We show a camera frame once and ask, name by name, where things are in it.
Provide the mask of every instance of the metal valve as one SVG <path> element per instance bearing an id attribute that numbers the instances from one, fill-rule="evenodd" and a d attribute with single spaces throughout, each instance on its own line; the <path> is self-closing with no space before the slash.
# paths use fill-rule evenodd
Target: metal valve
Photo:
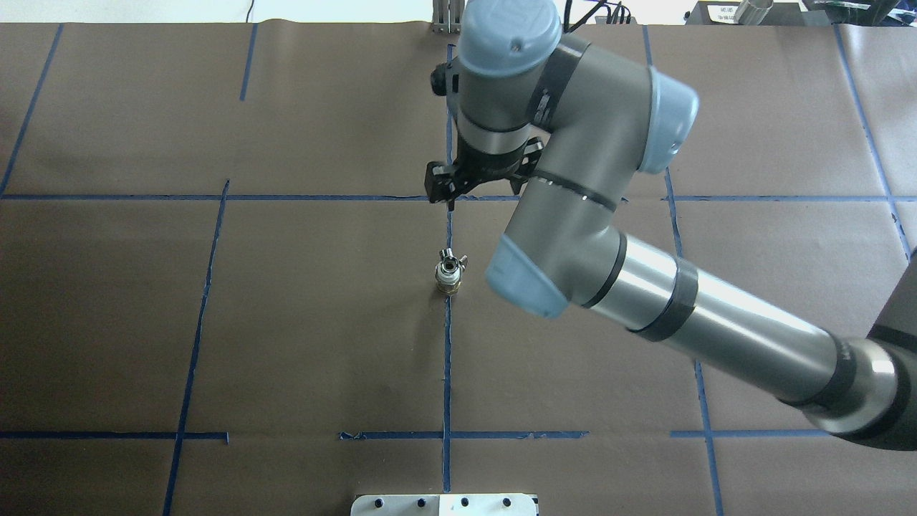
<path id="1" fill-rule="evenodd" d="M 456 258 L 451 248 L 439 252 L 439 264 L 436 265 L 436 288 L 451 296 L 459 291 L 461 273 L 468 266 L 468 256 Z"/>

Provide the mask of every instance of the silver arm segment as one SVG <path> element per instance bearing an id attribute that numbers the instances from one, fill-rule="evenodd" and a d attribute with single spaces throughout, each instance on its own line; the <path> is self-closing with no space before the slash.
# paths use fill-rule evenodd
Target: silver arm segment
<path id="1" fill-rule="evenodd" d="M 546 8 L 526 23 L 499 22 L 500 9 L 523 4 Z M 868 339 L 840 339 L 617 231 L 618 199 L 638 170 L 668 166 L 691 128 L 697 96 L 581 39 L 557 41 L 544 14 L 549 4 L 470 3 L 453 63 L 459 174 L 480 168 L 479 182 L 511 177 L 518 165 L 506 162 L 523 159 L 529 125 L 551 133 L 488 267 L 492 288 L 544 317 L 570 303 L 593 309 L 770 392 L 849 441 L 917 449 L 917 384 L 910 380 L 917 375 L 917 268 L 909 268 Z M 541 31 L 532 40 L 530 27 Z M 519 55 L 527 51 L 543 55 Z M 529 65 L 519 70 L 520 60 Z"/>

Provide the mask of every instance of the black cable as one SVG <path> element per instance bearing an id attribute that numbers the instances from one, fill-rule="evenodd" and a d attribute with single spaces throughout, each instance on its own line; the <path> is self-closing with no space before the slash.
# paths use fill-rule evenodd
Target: black cable
<path id="1" fill-rule="evenodd" d="M 624 4 L 618 4 L 621 7 L 621 15 L 614 21 L 618 25 L 629 25 L 631 20 L 630 9 Z"/>
<path id="2" fill-rule="evenodd" d="M 564 33 L 569 32 L 570 28 L 570 9 L 573 7 L 573 0 L 567 0 L 564 5 Z"/>
<path id="3" fill-rule="evenodd" d="M 602 4 L 602 7 L 604 7 L 605 11 L 607 12 L 607 14 L 605 15 L 605 25 L 608 25 L 609 20 L 612 19 L 612 4 L 605 3 L 605 4 Z"/>
<path id="4" fill-rule="evenodd" d="M 592 9 L 590 9 L 589 12 L 586 13 L 586 16 L 580 18 L 580 21 L 574 23 L 573 26 L 570 27 L 569 30 L 567 30 L 567 32 L 573 32 L 573 31 L 576 30 L 577 28 L 580 28 L 580 27 L 582 27 L 583 25 L 586 25 L 586 22 L 589 21 L 589 18 L 591 18 L 592 15 L 594 15 L 596 12 L 598 12 L 599 9 L 602 8 L 602 6 L 606 6 L 607 4 L 608 4 L 608 0 L 599 0 L 599 2 L 596 3 L 595 7 L 593 7 Z"/>
<path id="5" fill-rule="evenodd" d="M 608 16 L 608 19 L 605 20 L 605 24 L 612 25 L 612 24 L 618 23 L 618 17 L 623 17 L 623 16 L 624 16 L 624 11 L 621 10 L 621 4 L 618 3 L 618 5 L 614 7 L 614 12 L 611 13 L 611 15 Z"/>

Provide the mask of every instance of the metal plate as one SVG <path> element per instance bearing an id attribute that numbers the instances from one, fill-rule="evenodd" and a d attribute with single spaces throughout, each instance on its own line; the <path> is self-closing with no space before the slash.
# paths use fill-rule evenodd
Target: metal plate
<path id="1" fill-rule="evenodd" d="M 423 501 L 423 507 L 418 503 L 419 500 Z M 521 493 L 364 495 L 354 500 L 350 516 L 538 516 L 535 500 Z"/>

